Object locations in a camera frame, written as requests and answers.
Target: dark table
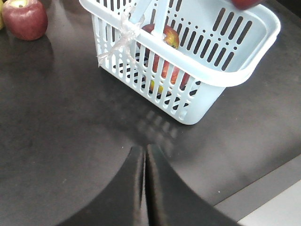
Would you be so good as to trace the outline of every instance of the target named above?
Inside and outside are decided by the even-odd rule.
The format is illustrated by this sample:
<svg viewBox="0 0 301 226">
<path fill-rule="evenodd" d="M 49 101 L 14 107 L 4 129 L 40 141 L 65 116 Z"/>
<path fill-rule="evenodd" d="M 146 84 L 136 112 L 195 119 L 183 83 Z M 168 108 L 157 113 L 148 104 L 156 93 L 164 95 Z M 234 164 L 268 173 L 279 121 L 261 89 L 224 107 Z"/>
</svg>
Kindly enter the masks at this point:
<svg viewBox="0 0 301 226">
<path fill-rule="evenodd" d="M 266 5 L 282 30 L 251 78 L 185 126 L 97 67 L 91 17 L 78 1 L 42 2 L 49 26 L 41 39 L 0 31 L 1 226 L 68 218 L 134 145 L 160 145 L 212 205 L 301 154 L 301 20 L 279 3 Z"/>
</svg>

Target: plastic tie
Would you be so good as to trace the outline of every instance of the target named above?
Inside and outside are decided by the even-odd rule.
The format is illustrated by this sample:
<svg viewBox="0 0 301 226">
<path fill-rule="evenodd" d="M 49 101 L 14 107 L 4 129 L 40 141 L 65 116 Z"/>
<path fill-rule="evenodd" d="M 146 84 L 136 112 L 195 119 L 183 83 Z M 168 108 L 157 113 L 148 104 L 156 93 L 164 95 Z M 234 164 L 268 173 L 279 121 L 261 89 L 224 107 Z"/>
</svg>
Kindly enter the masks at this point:
<svg viewBox="0 0 301 226">
<path fill-rule="evenodd" d="M 126 8 L 126 10 L 121 14 L 121 25 L 119 29 L 121 34 L 120 39 L 114 44 L 114 46 L 112 46 L 112 48 L 108 52 L 97 55 L 99 67 L 106 58 L 111 57 L 114 52 L 118 50 L 123 50 L 124 53 L 128 56 L 130 62 L 136 65 L 137 61 L 131 56 L 130 53 L 130 44 L 139 36 L 141 32 L 141 26 L 145 20 L 145 17 L 143 15 L 138 23 L 129 26 L 129 17 L 134 10 L 135 7 L 130 6 Z"/>
</svg>

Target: basket handle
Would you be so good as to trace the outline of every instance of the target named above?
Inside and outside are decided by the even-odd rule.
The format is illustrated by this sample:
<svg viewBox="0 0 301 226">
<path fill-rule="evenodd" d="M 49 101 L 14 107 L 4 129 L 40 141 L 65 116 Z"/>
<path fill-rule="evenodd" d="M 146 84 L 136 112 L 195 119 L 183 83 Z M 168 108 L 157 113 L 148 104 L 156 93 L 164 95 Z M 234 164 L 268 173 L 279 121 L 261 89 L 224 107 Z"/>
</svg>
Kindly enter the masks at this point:
<svg viewBox="0 0 301 226">
<path fill-rule="evenodd" d="M 159 7 L 156 10 L 155 20 L 154 20 L 155 28 L 151 32 L 151 34 L 161 40 L 164 27 L 165 27 L 167 12 L 169 9 L 169 0 L 160 0 L 158 5 Z"/>
<path fill-rule="evenodd" d="M 150 5 L 152 0 L 140 0 L 135 8 L 135 11 L 132 13 L 130 22 L 136 24 L 140 21 L 147 7 Z"/>
<path fill-rule="evenodd" d="M 155 28 L 151 34 L 159 39 L 162 39 L 162 34 L 165 27 L 165 19 L 169 8 L 169 1 L 170 0 L 160 0 L 158 3 L 159 7 L 155 14 Z M 151 2 L 152 0 L 140 0 L 136 5 L 136 9 L 131 15 L 130 22 L 134 24 L 138 23 Z"/>
</svg>

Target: light blue basket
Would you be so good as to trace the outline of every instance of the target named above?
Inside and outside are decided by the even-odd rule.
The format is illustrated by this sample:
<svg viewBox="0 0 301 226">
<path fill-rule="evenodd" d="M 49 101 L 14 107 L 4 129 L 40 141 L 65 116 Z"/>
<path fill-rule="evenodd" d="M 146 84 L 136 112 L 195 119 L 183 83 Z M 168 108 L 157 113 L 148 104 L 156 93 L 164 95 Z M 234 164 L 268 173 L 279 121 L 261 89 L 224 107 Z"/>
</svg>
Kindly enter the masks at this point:
<svg viewBox="0 0 301 226">
<path fill-rule="evenodd" d="M 99 58 L 99 65 L 187 125 L 197 123 L 226 87 L 245 82 L 280 32 L 278 18 L 263 5 L 240 11 L 229 0 L 79 1 L 92 14 L 97 55 L 110 53 Z M 141 25 L 156 24 L 154 33 L 139 29 L 141 16 Z M 162 41 L 165 24 L 178 32 L 178 50 Z M 116 48 L 125 30 L 135 32 L 133 40 Z M 157 72 L 155 55 L 160 56 Z M 164 60 L 169 62 L 166 78 L 161 76 Z M 180 72 L 172 84 L 174 67 Z M 185 73 L 190 76 L 183 87 Z"/>
</svg>

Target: apple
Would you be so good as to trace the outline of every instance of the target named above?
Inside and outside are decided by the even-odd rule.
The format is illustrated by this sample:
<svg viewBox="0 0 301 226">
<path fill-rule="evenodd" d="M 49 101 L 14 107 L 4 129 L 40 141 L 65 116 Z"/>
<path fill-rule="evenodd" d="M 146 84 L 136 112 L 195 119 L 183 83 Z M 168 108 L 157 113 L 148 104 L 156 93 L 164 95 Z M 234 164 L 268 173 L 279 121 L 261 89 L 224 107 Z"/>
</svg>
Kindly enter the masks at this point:
<svg viewBox="0 0 301 226">
<path fill-rule="evenodd" d="M 154 72 L 157 72 L 157 70 L 158 70 L 159 59 L 160 59 L 160 57 L 158 55 L 155 55 L 154 63 L 153 63 L 153 66 L 152 66 L 152 70 Z M 169 68 L 169 62 L 165 60 L 164 63 L 163 63 L 163 68 L 162 68 L 162 72 L 161 72 L 161 77 L 162 78 L 166 78 L 168 68 Z M 173 70 L 173 73 L 172 73 L 172 76 L 170 78 L 170 83 L 171 84 L 175 84 L 179 72 L 180 72 L 180 69 L 175 66 L 174 70 Z M 188 79 L 189 79 L 189 75 L 187 73 L 185 73 L 183 78 L 182 78 L 181 84 L 180 84 L 181 89 L 184 88 L 184 86 L 187 84 Z M 154 89 L 154 81 L 151 80 L 150 81 L 150 90 L 153 91 L 153 89 Z M 162 94 L 162 91 L 163 91 L 163 87 L 159 86 L 158 93 Z"/>
<path fill-rule="evenodd" d="M 4 21 L 3 21 L 3 18 L 2 18 L 2 7 L 3 7 L 3 1 L 0 0 L 0 30 L 5 26 L 4 25 Z"/>
<path fill-rule="evenodd" d="M 38 0 L 7 0 L 2 16 L 7 29 L 22 40 L 36 40 L 47 30 L 46 10 Z"/>
<path fill-rule="evenodd" d="M 155 24 L 147 24 L 142 27 L 142 29 L 148 33 L 151 33 L 154 30 L 154 28 L 155 28 Z M 169 45 L 175 49 L 179 48 L 179 43 L 180 43 L 179 35 L 171 26 L 165 25 L 163 34 L 164 34 L 163 41 L 167 45 Z M 150 54 L 150 50 L 147 48 L 145 50 L 145 55 L 148 57 L 149 54 Z"/>
<path fill-rule="evenodd" d="M 263 0 L 232 0 L 232 3 L 236 8 L 245 10 L 258 5 L 262 1 Z"/>
</svg>

